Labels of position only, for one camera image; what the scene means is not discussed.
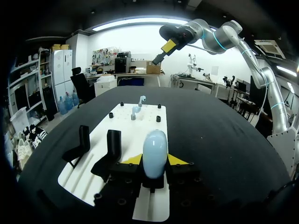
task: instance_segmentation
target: white board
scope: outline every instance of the white board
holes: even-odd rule
[[[155,129],[163,131],[167,136],[166,107],[160,109],[157,105],[142,105],[136,114],[136,120],[131,120],[132,108],[137,104],[118,104],[111,112],[112,119],[107,116],[90,133],[90,150],[84,154],[75,169],[67,163],[58,177],[58,183],[65,190],[94,206],[94,195],[104,187],[103,179],[91,173],[94,164],[107,154],[107,131],[121,131],[121,160],[126,161],[142,153],[143,143],[148,133]],[[133,219],[142,221],[163,222],[169,217],[169,186],[164,174],[164,188],[150,189],[141,186],[139,197],[135,204]]]

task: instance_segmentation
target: blue water bottle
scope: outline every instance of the blue water bottle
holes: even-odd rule
[[[58,109],[62,115],[67,113],[67,110],[65,108],[64,101],[62,100],[62,97],[60,97],[60,100],[58,102]]]
[[[67,111],[71,110],[73,108],[73,100],[71,99],[71,97],[69,96],[68,92],[65,92],[65,100],[64,100],[64,104],[65,104],[65,108],[67,109]]]
[[[79,98],[78,95],[76,94],[76,92],[73,90],[73,102],[74,102],[74,106],[77,106],[79,104]]]

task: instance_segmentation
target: black clamp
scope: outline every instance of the black clamp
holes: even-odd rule
[[[107,182],[110,167],[121,158],[121,131],[108,130],[107,154],[97,161],[91,172]]]
[[[87,153],[90,149],[90,140],[89,140],[89,127],[81,125],[79,128],[79,137],[80,145],[78,147],[72,148],[71,150],[66,151],[62,155],[62,159],[69,162],[73,168],[77,166],[82,156]],[[72,164],[71,161],[78,158],[75,164]]]

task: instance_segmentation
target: printer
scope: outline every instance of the printer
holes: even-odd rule
[[[115,59],[115,73],[129,73],[130,66],[131,51],[118,53]]]

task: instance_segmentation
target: sneaker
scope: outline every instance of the sneaker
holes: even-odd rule
[[[18,133],[18,138],[23,139],[23,141],[26,140],[25,135],[21,131],[19,131],[19,133]]]
[[[32,141],[32,146],[34,149],[36,149],[36,147],[42,142],[39,137],[36,134],[31,134],[31,136],[35,136],[35,138]]]
[[[41,141],[44,140],[44,138],[48,135],[44,129],[36,127],[35,125],[30,125],[30,130],[33,134],[37,134]]]
[[[30,143],[28,141],[24,142],[23,139],[20,139],[18,145],[18,161],[21,170],[24,169],[24,166],[28,161],[29,157],[31,156],[31,154],[32,154],[32,149]]]
[[[28,127],[24,128],[23,133],[24,133],[24,135],[26,137],[26,141],[31,142],[31,136],[30,136],[31,132],[30,132],[30,130],[29,130]]]
[[[14,151],[17,153],[18,152],[18,144],[19,144],[18,137],[14,136],[13,139],[11,139],[11,143],[14,146]]]

